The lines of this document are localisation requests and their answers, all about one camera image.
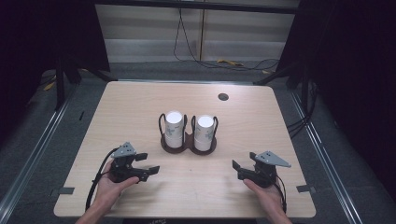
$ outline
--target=cable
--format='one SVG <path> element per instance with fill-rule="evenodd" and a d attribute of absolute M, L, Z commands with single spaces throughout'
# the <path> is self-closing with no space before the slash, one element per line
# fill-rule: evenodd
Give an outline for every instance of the cable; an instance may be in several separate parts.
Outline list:
<path fill-rule="evenodd" d="M 282 193 L 282 191 L 280 190 L 280 186 L 275 184 L 275 187 L 279 191 L 279 194 L 280 194 L 280 197 L 281 197 L 283 211 L 286 213 L 288 205 L 286 204 L 286 188 L 285 188 L 285 184 L 283 183 L 283 180 L 279 177 L 279 175 L 277 175 L 276 177 L 280 180 L 280 182 L 282 183 L 282 186 L 283 186 L 283 192 L 284 193 Z"/>
<path fill-rule="evenodd" d="M 227 66 L 220 66 L 220 65 L 217 65 L 217 64 L 213 64 L 213 63 L 206 63 L 206 62 L 198 61 L 194 57 L 194 55 L 192 53 L 192 50 L 190 48 L 189 39 L 187 38 L 187 33 L 186 33 L 186 29 L 184 27 L 184 22 L 183 22 L 183 17 L 181 15 L 181 8 L 178 9 L 178 14 L 179 14 L 179 20 L 178 20 L 177 35 L 176 35 L 176 40 L 175 40 L 175 45 L 174 45 L 174 56 L 175 56 L 176 59 L 178 59 L 181 62 L 196 62 L 196 63 L 198 63 L 201 66 L 206 67 L 206 68 L 224 68 L 224 69 L 229 69 L 229 70 L 233 70 L 233 71 L 240 71 L 240 72 L 250 71 L 250 70 L 260 70 L 261 71 L 261 70 L 264 70 L 264 69 L 270 69 L 270 68 L 273 68 L 274 66 L 276 66 L 278 64 L 278 62 L 279 62 L 279 59 L 265 59 L 265 60 L 260 61 L 254 67 L 248 68 L 248 67 L 227 67 Z M 189 49 L 190 55 L 193 58 L 193 60 L 182 60 L 182 59 L 179 59 L 177 57 L 177 55 L 176 55 L 177 40 L 178 40 L 180 24 L 181 24 L 181 27 L 183 28 L 183 33 L 184 33 L 184 36 L 185 36 L 185 39 L 186 39 L 187 47 Z M 267 67 L 264 67 L 264 68 L 258 68 L 260 66 L 260 64 L 262 64 L 264 62 L 269 62 L 269 61 L 275 61 L 275 62 L 274 62 L 274 64 L 272 64 L 270 66 L 267 66 Z"/>
<path fill-rule="evenodd" d="M 96 185 L 98 184 L 100 178 L 102 178 L 102 175 L 104 175 L 104 174 L 107 173 L 107 172 L 106 172 L 106 173 L 103 173 L 103 174 L 102 174 L 102 170 L 103 170 L 103 167 L 105 166 L 105 163 L 106 163 L 108 157 L 109 157 L 113 152 L 115 152 L 117 149 L 118 149 L 118 148 L 112 149 L 112 150 L 106 155 L 105 159 L 104 159 L 103 162 L 102 162 L 102 165 L 100 166 L 100 168 L 99 168 L 99 170 L 98 170 L 98 173 L 96 174 L 95 179 L 92 181 L 92 186 L 91 186 L 90 192 L 88 193 L 87 202 L 85 203 L 85 211 L 87 211 L 87 210 L 90 208 L 90 206 L 91 206 L 92 195 L 93 195 L 93 192 L 95 191 Z"/>
<path fill-rule="evenodd" d="M 293 128 L 292 130 L 289 130 L 289 133 L 292 133 L 294 131 L 297 130 L 297 132 L 295 134 L 293 134 L 290 139 L 294 138 L 302 129 L 303 127 L 305 127 L 305 125 L 308 123 L 308 121 L 312 118 L 312 114 L 314 113 L 314 109 L 315 109 L 315 103 L 318 97 L 318 88 L 317 86 L 311 82 L 311 91 L 310 91 L 311 97 L 312 97 L 312 105 L 310 110 L 308 111 L 308 113 L 305 115 L 305 117 L 303 117 L 302 119 L 300 119 L 299 121 L 288 125 L 288 128 L 291 128 L 295 125 L 298 124 L 297 127 Z"/>

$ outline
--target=human hand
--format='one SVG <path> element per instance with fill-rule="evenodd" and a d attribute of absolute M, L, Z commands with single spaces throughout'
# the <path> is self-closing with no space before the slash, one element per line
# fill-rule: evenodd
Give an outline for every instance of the human hand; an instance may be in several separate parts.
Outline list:
<path fill-rule="evenodd" d="M 139 182 L 137 176 L 128 178 L 120 183 L 113 182 L 113 176 L 109 173 L 111 168 L 111 162 L 109 161 L 103 175 L 98 182 L 96 190 L 95 200 L 85 214 L 77 221 L 77 223 L 96 223 L 107 214 L 116 200 L 120 197 L 120 194 L 126 188 Z"/>
<path fill-rule="evenodd" d="M 281 197 L 274 185 L 263 189 L 249 179 L 244 179 L 244 184 L 259 198 L 262 210 L 271 223 L 291 223 L 285 212 L 283 212 Z"/>
<path fill-rule="evenodd" d="M 109 172 L 111 163 L 112 161 L 109 161 L 105 166 L 103 175 L 98 182 L 95 200 L 93 201 L 93 203 L 97 203 L 103 207 L 106 213 L 110 211 L 123 190 L 139 182 L 139 178 L 134 176 L 120 183 L 114 183 L 114 177 Z"/>

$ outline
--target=table surface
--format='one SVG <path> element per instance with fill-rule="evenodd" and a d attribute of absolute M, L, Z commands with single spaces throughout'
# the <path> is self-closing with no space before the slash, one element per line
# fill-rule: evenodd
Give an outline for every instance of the table surface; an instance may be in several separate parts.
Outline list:
<path fill-rule="evenodd" d="M 219 99 L 220 93 L 229 96 Z M 216 150 L 206 156 L 185 150 L 170 154 L 161 147 L 158 118 L 178 110 L 191 118 L 217 116 Z M 92 180 L 106 154 L 130 142 L 137 153 L 148 153 L 135 168 L 160 165 L 148 182 L 126 189 L 113 206 L 110 217 L 265 217 L 260 204 L 232 167 L 232 160 L 253 170 L 256 154 L 270 150 L 291 164 L 276 167 L 286 186 L 288 216 L 313 217 L 316 213 L 288 130 L 274 92 L 269 87 L 232 84 L 161 82 L 110 82 L 92 118 L 64 186 L 72 195 L 60 195 L 54 213 L 79 217 Z"/>

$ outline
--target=wall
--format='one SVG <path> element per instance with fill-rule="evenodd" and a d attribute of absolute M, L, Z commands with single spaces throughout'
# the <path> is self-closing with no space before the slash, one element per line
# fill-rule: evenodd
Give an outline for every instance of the wall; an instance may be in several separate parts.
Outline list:
<path fill-rule="evenodd" d="M 297 7 L 298 0 L 218 0 L 216 3 Z M 175 61 L 179 23 L 176 8 L 97 5 L 111 63 Z M 260 61 L 280 58 L 293 15 L 182 9 L 182 19 L 196 59 Z M 176 55 L 191 59 L 182 28 Z"/>

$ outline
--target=paper cup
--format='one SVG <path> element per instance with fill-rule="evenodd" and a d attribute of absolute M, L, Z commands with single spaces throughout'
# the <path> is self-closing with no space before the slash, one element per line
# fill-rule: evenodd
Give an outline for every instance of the paper cup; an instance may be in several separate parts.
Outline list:
<path fill-rule="evenodd" d="M 183 145 L 183 136 L 180 136 L 179 138 L 171 138 L 165 134 L 165 142 L 169 147 L 178 148 Z"/>
<path fill-rule="evenodd" d="M 194 138 L 201 143 L 212 142 L 215 131 L 215 121 L 212 116 L 202 115 L 198 117 L 195 125 Z"/>
<path fill-rule="evenodd" d="M 200 151 L 208 151 L 210 146 L 212 145 L 212 141 L 210 142 L 200 142 L 196 138 L 194 138 L 194 146 L 196 149 Z"/>
<path fill-rule="evenodd" d="M 170 111 L 165 115 L 165 134 L 169 138 L 181 138 L 183 134 L 183 115 L 178 111 Z"/>

